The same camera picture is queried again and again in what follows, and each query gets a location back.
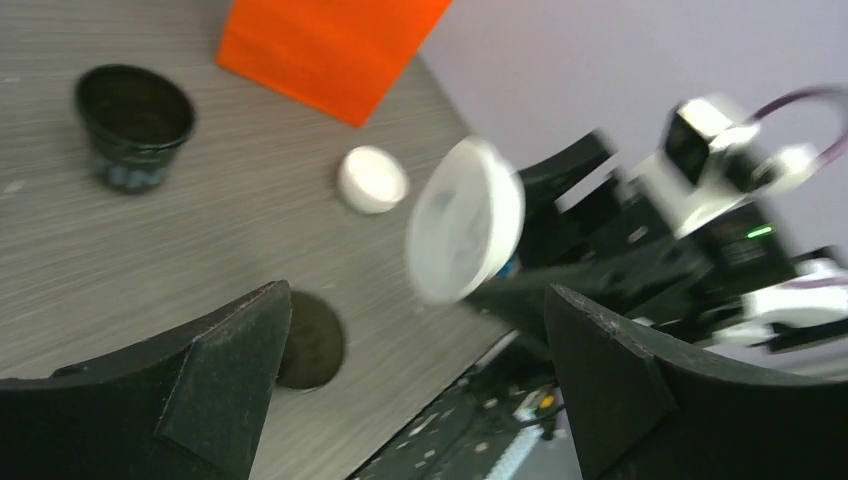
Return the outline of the white cup lid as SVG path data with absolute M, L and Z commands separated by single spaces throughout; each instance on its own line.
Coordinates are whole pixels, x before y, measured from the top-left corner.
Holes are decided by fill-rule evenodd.
M 365 145 L 344 156 L 338 168 L 337 190 L 353 210 L 376 215 L 392 210 L 407 196 L 409 179 L 394 156 Z

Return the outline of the white sip lid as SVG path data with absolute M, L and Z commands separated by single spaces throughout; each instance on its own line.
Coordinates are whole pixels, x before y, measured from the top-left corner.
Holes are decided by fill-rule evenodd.
M 457 143 L 434 170 L 406 230 L 413 291 L 433 304 L 458 302 L 506 265 L 526 212 L 514 166 L 477 136 Z

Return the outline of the black paper cup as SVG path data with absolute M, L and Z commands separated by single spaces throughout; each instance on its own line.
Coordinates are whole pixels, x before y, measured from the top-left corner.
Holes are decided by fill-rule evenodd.
M 341 370 L 346 345 L 336 310 L 313 293 L 292 291 L 291 322 L 277 385 L 302 392 L 323 387 Z
M 196 124 L 194 105 L 183 89 L 135 65 L 86 71 L 75 82 L 73 100 L 90 151 L 90 171 L 124 194 L 160 187 Z

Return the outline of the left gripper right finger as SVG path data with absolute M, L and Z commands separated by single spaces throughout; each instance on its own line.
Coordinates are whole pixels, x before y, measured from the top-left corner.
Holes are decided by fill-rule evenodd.
M 586 479 L 843 479 L 847 386 L 688 344 L 561 286 L 545 325 Z

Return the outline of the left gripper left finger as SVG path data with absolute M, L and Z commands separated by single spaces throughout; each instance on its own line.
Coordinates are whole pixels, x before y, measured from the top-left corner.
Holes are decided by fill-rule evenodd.
M 290 326 L 272 281 L 37 379 L 1 382 L 5 479 L 246 479 Z

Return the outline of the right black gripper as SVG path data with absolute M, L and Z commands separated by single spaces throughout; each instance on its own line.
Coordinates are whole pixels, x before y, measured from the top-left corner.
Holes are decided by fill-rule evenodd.
M 686 331 L 718 322 L 747 293 L 795 277 L 783 241 L 753 200 L 678 237 L 638 182 L 611 174 L 568 212 L 560 211 L 557 201 L 613 154 L 595 129 L 521 170 L 525 216 L 516 255 L 529 270 L 486 281 L 465 298 L 519 332 L 531 354 L 551 359 L 544 324 L 550 285 L 574 290 L 622 316 Z M 583 243 L 587 233 L 577 219 L 597 225 Z M 574 249 L 583 259 L 547 267 Z

